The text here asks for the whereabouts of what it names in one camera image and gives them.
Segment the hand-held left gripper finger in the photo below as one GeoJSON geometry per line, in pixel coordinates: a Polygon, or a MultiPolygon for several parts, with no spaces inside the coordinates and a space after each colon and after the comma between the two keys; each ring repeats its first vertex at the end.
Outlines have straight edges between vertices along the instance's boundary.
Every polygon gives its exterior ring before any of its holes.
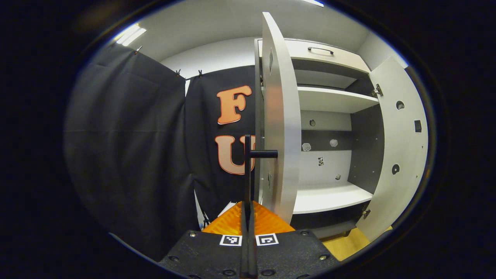
{"type": "Polygon", "coordinates": [[[190,279],[250,278],[250,202],[231,206],[202,231],[186,231],[159,265],[190,279]]]}
{"type": "Polygon", "coordinates": [[[248,278],[310,279],[339,265],[312,231],[295,230],[262,205],[248,203],[248,278]]]}

